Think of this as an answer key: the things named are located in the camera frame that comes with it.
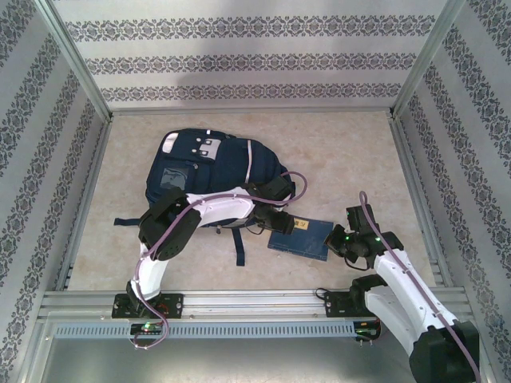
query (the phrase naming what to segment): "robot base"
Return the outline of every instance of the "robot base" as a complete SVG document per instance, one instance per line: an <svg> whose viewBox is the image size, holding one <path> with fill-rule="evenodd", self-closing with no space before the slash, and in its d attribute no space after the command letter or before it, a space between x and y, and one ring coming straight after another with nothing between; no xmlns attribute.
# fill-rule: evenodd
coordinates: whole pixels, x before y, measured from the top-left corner
<svg viewBox="0 0 511 383"><path fill-rule="evenodd" d="M157 318L155 314L147 310L144 304L136 298L129 282L127 290L127 294L117 294L115 296L112 318ZM182 294L158 294L156 297L149 299L148 303L157 311L160 311L166 318L180 319L183 313L183 300L184 296Z"/></svg>

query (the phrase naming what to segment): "backpack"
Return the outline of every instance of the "backpack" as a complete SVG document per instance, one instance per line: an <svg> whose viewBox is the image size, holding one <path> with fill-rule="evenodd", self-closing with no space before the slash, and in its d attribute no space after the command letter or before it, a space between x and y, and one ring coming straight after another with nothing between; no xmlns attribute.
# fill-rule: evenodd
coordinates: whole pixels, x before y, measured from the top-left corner
<svg viewBox="0 0 511 383"><path fill-rule="evenodd" d="M286 171L277 155L259 141L210 129L185 128L167 133L161 141L147 177L145 197L152 206L170 188L179 187L191 194L225 192L247 183L268 183ZM291 183L290 176L284 178ZM225 219L206 226L217 227L217 232L221 227L232 229L236 264L244 266L240 228L254 223L252 219ZM130 226L138 222L116 219L115 224Z"/></svg>

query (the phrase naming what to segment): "blue book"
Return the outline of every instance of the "blue book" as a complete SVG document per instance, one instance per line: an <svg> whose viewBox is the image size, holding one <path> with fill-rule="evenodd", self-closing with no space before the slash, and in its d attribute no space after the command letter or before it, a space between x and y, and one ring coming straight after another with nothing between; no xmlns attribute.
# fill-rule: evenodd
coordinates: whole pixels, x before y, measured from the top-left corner
<svg viewBox="0 0 511 383"><path fill-rule="evenodd" d="M333 222L295 217L295 229L291 235L273 231L268 248L327 261L328 247L323 242L334 228Z"/></svg>

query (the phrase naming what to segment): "floor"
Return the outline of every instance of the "floor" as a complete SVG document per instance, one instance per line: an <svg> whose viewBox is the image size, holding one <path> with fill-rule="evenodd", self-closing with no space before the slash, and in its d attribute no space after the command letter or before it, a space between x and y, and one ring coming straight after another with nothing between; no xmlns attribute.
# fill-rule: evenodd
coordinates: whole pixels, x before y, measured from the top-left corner
<svg viewBox="0 0 511 383"><path fill-rule="evenodd" d="M116 116L81 237L70 290L123 290L139 255L136 227L114 227L116 217L148 208L145 179L166 132L211 128L266 144L290 170L303 173L307 194L287 208L294 215L347 225L346 207L365 190L375 218L401 239L418 273L434 277L384 112L254 113ZM363 273L329 253L322 262L269 250L268 231L242 230L247 256L236 266L230 231L196 231L168 265L166 290L344 288Z"/></svg>

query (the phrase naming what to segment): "backpack strap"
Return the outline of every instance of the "backpack strap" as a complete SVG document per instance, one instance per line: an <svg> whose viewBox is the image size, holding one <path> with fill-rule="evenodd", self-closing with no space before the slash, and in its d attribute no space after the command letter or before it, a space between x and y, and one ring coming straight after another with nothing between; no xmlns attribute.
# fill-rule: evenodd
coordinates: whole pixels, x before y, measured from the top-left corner
<svg viewBox="0 0 511 383"><path fill-rule="evenodd" d="M245 176L245 183L248 184L248 179L250 178L250 170L252 169L252 144L250 140L247 140L248 144L248 169L247 175Z"/></svg>
<svg viewBox="0 0 511 383"><path fill-rule="evenodd" d="M232 229L232 238L236 247L236 265L245 266L245 250L243 248L243 240L241 239L240 229Z"/></svg>
<svg viewBox="0 0 511 383"><path fill-rule="evenodd" d="M141 222L140 218L115 218L113 226L138 226Z"/></svg>

